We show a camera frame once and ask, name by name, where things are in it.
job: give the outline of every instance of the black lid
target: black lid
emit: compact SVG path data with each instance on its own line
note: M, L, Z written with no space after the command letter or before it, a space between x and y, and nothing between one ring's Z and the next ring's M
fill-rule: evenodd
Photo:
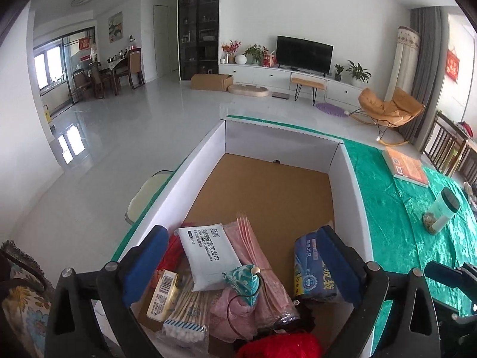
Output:
M446 206L449 207L452 212L457 212L460 209L460 203L449 187L442 189L441 196Z

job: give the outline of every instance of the blue package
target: blue package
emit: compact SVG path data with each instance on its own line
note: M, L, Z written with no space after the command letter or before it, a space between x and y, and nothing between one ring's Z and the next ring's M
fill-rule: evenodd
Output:
M331 273L316 249L316 232L295 241L295 296L321 302L335 301L339 296Z

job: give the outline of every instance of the orange book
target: orange book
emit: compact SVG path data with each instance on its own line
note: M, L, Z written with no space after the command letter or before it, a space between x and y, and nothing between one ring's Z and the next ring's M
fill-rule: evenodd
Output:
M394 149L386 148L382 152L386 164L395 178L407 180L423 187L429 186L429 180L419 160L412 159Z

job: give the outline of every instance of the white door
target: white door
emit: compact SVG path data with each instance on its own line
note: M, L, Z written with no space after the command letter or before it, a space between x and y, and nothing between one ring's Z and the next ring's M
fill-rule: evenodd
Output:
M154 5L154 48L157 76L171 72L169 64L168 10L165 5Z

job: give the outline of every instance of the gray curtain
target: gray curtain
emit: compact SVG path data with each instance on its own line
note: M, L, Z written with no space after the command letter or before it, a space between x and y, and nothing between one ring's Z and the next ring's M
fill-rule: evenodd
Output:
M441 8L412 9L410 27L421 35L421 47L411 95L425 108L420 116L400 127L399 132L404 139L409 140L410 143L415 143L427 114L427 105L432 97L436 82L437 64L441 52Z

